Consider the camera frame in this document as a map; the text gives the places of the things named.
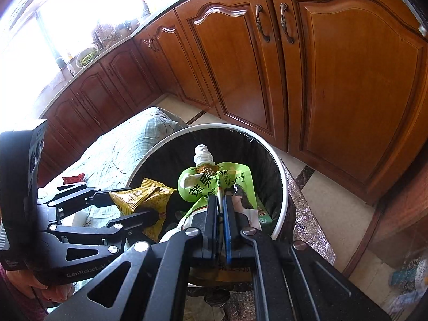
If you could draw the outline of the pink sleeve forearm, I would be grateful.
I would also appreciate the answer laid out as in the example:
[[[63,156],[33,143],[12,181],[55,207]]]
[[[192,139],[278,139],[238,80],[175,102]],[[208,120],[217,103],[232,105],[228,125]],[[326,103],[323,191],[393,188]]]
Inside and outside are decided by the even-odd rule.
[[[8,320],[44,321],[46,310],[35,298],[28,298],[11,284],[1,267],[1,311]]]

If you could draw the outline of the left hand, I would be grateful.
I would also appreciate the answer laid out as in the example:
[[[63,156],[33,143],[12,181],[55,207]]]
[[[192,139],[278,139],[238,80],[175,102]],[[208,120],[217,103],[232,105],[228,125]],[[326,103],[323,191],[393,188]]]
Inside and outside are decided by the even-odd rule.
[[[39,291],[41,297],[47,301],[62,303],[74,293],[74,285],[44,285],[30,270],[6,271],[9,282],[24,296],[34,299],[33,291]]]

